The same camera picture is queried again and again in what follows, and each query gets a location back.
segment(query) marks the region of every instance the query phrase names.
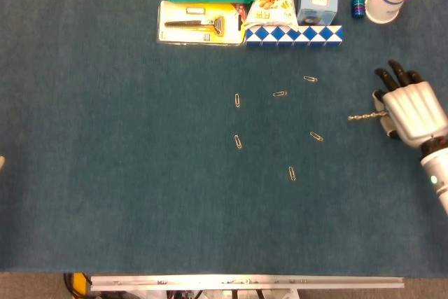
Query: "drill bit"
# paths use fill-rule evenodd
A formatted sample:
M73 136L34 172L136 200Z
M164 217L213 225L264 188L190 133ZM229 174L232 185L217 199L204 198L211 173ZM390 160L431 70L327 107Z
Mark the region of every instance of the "drill bit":
M365 113L364 115L349 116L349 120L365 120L365 119L381 118L384 116L387 116L387 112L380 111L380 112Z

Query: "table surface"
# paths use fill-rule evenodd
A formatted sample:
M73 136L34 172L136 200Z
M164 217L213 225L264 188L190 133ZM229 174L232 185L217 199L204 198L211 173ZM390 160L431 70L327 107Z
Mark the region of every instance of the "table surface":
M157 44L159 2L0 0L0 270L448 276L420 154L347 122L389 58L448 108L448 0L305 50Z

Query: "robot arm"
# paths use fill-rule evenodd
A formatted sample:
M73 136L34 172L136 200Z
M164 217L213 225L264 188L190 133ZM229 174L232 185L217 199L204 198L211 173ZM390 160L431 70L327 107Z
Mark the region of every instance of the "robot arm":
M430 84L417 72L406 72L393 60L388 63L398 83L387 70L377 69L375 73L383 80L388 92L373 92L378 112L365 116L380 117L388 136L401 139L412 148L420 148L421 165L448 213L447 115ZM349 120L365 119L357 117Z

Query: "razor package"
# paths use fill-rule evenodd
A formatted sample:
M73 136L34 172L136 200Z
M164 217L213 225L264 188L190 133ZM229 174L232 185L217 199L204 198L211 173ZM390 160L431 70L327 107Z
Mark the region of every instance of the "razor package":
M242 4L174 4L159 7L158 41L239 45L244 40Z

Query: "blue and white checkered block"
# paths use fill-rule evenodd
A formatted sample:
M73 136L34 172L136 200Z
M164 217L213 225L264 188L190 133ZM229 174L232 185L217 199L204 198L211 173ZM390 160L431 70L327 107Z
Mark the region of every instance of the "blue and white checkered block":
M246 46L339 46L342 26L253 26L246 30Z

